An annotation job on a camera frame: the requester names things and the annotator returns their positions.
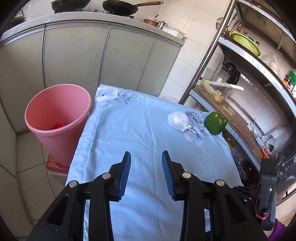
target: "plastic bucket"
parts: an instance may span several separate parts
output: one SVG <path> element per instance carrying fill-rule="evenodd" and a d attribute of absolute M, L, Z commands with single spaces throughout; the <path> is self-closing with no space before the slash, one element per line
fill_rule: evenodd
<path fill-rule="evenodd" d="M 57 162 L 69 166 L 90 109 L 91 96 L 86 89 L 72 84 L 55 85 L 29 102 L 25 122 Z M 65 126 L 53 130 L 58 122 Z"/>

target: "stainless steel rack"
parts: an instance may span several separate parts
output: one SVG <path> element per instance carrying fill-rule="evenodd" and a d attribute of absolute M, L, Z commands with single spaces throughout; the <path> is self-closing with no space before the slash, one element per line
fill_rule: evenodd
<path fill-rule="evenodd" d="M 291 67 L 296 67 L 296 41 L 276 11 L 264 0 L 256 0 L 256 2 L 252 1 L 252 3 L 245 0 L 231 0 L 218 31 L 187 89 L 182 95 L 179 104 L 184 104 L 188 97 L 191 96 L 202 105 L 206 105 L 206 109 L 212 111 L 213 108 L 206 101 L 203 101 L 203 98 L 194 91 L 194 88 L 215 49 L 219 45 L 226 58 L 233 60 L 236 64 L 238 63 L 241 67 L 245 67 L 252 76 L 256 77 L 258 82 L 262 84 L 266 91 L 278 103 L 288 121 L 292 123 L 291 126 L 294 127 L 296 121 L 296 101 L 287 91 L 282 81 L 252 52 L 235 42 L 229 36 L 223 35 L 234 9 L 236 9 L 238 20 L 243 27 L 249 29 L 266 41 L 288 61 Z M 256 169 L 259 170 L 260 164 L 257 162 L 256 158 L 252 156 L 252 152 L 248 149 L 243 140 L 240 140 L 239 144 L 245 150 Z M 283 198 L 282 202 L 291 197 L 295 192 L 296 189 Z"/>

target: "white plastic container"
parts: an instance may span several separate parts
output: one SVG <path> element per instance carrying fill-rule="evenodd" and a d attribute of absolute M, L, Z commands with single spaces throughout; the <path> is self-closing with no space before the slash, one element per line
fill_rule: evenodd
<path fill-rule="evenodd" d="M 176 29 L 176 28 L 168 28 L 168 27 L 163 27 L 163 31 L 167 32 L 179 39 L 182 39 L 184 37 L 184 35 L 186 35 L 185 33 L 183 33 L 181 30 Z"/>

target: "metal screw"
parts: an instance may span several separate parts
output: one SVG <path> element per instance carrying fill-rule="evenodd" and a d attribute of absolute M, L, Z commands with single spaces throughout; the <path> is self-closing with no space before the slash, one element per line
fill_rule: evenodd
<path fill-rule="evenodd" d="M 217 183 L 217 185 L 220 186 L 220 187 L 224 186 L 224 184 L 225 184 L 225 182 L 224 182 L 223 180 L 220 180 L 220 179 L 217 180 L 216 183 Z"/>
<path fill-rule="evenodd" d="M 183 176 L 184 178 L 190 178 L 190 177 L 191 177 L 191 174 L 190 174 L 189 172 L 184 172 L 184 173 L 182 174 L 182 176 Z"/>
<path fill-rule="evenodd" d="M 76 181 L 71 181 L 69 182 L 69 187 L 73 188 L 77 186 L 77 182 Z"/>
<path fill-rule="evenodd" d="M 104 173 L 104 174 L 102 175 L 102 178 L 103 178 L 103 179 L 109 179 L 110 177 L 111 177 L 111 174 L 108 173 L 108 172 L 106 172 L 106 173 Z"/>

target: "copper pot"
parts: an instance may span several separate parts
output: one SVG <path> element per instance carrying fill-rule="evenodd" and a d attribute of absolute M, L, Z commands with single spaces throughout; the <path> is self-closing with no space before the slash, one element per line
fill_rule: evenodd
<path fill-rule="evenodd" d="M 157 27 L 157 25 L 158 25 L 158 22 L 155 22 L 155 21 L 152 21 L 152 20 L 149 20 L 149 19 L 144 19 L 144 23 L 152 25 L 154 27 Z"/>

